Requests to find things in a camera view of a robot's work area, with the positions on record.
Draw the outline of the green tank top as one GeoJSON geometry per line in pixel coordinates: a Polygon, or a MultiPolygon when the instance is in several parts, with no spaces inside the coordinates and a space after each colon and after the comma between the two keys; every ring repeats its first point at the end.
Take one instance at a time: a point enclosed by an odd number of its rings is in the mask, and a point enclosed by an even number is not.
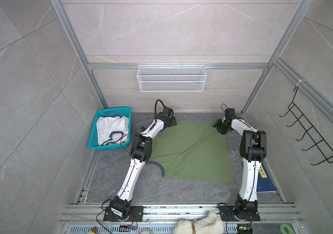
{"type": "Polygon", "coordinates": [[[149,163],[169,179],[234,184],[225,136],[211,122],[179,122],[157,134],[149,163]]]}

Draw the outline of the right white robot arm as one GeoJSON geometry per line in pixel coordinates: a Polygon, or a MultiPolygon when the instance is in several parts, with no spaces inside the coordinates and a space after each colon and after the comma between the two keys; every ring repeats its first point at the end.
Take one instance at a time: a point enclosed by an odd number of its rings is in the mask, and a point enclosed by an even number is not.
{"type": "Polygon", "coordinates": [[[242,157],[242,184],[235,205],[218,205],[223,221],[259,221],[257,183],[260,167],[267,154],[266,132],[251,127],[244,119],[236,116],[235,109],[224,110],[225,117],[217,120],[213,127],[219,133],[237,131],[242,139],[240,156],[242,157]]]}

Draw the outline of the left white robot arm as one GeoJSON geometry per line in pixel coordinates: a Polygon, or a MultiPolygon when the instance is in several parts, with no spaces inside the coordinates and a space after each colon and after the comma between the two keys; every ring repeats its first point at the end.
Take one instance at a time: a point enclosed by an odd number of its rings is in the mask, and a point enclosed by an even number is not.
{"type": "Polygon", "coordinates": [[[141,133],[135,134],[131,150],[130,165],[124,182],[109,204],[107,213],[118,220],[125,221],[131,213],[131,201],[140,172],[152,154],[152,141],[156,135],[167,127],[177,125],[173,109],[164,106],[161,112],[156,112],[153,122],[141,133]]]}

